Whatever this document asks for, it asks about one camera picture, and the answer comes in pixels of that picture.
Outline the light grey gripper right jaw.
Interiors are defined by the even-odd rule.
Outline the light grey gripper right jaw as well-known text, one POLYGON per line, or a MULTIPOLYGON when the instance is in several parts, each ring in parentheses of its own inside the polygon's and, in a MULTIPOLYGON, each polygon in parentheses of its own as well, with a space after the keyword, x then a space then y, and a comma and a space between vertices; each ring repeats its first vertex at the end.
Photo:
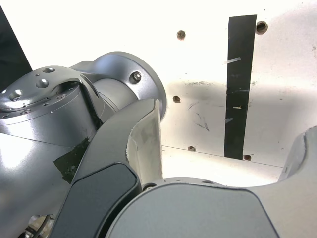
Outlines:
POLYGON ((314 238, 317 129, 297 137, 288 176, 255 187, 170 183, 134 198, 108 238, 314 238))

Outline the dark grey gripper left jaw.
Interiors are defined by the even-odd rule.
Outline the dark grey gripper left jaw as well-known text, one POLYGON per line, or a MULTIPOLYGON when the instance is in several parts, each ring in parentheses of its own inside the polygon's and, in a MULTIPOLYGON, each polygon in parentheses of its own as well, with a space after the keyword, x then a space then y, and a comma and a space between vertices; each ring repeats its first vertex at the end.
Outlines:
POLYGON ((138 100, 115 113, 90 142, 51 237, 104 237, 143 185, 162 179, 161 158, 159 100, 138 100))

